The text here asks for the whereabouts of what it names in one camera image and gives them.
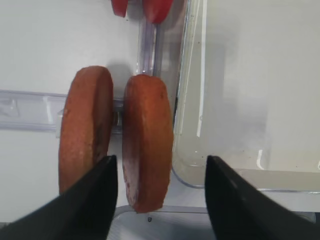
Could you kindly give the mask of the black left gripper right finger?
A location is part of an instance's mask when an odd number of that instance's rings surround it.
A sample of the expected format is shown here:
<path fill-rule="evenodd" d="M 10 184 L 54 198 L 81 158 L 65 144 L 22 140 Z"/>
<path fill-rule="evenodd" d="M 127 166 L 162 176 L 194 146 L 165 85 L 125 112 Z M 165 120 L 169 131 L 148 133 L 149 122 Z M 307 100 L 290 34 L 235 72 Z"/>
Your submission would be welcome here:
<path fill-rule="evenodd" d="M 319 225 L 280 206 L 220 157 L 207 157 L 205 202 L 218 240 L 318 240 Z"/>

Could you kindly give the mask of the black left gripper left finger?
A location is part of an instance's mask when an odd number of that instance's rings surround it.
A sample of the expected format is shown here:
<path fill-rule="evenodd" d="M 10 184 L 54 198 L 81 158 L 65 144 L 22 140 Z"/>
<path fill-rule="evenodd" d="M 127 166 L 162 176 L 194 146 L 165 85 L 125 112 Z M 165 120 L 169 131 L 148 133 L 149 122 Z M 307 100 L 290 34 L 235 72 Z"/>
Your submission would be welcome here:
<path fill-rule="evenodd" d="M 116 156 L 106 156 L 69 190 L 0 230 L 2 240 L 105 240 L 118 198 Z"/>

